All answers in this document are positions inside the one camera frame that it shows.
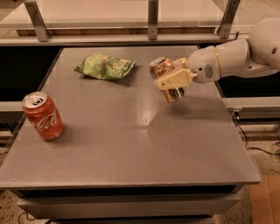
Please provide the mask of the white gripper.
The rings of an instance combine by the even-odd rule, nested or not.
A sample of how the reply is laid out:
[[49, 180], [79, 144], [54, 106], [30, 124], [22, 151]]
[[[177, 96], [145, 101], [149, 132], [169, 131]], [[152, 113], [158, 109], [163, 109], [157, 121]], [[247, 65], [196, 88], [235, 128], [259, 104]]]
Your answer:
[[188, 62], [187, 58], [174, 60], [175, 69], [155, 79], [153, 84], [159, 90], [168, 90], [186, 87], [192, 81], [200, 84], [217, 81], [220, 78], [217, 58], [214, 46], [199, 49], [188, 57]]

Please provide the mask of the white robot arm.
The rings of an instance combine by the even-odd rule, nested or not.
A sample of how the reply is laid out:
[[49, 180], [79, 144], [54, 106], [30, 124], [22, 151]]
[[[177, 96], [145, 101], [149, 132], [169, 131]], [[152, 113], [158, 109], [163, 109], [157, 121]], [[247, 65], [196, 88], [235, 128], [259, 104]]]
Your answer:
[[208, 83], [228, 76], [256, 78], [280, 71], [280, 18], [266, 18], [251, 30], [248, 38], [238, 38], [193, 52], [177, 59], [170, 72], [154, 81], [160, 90]]

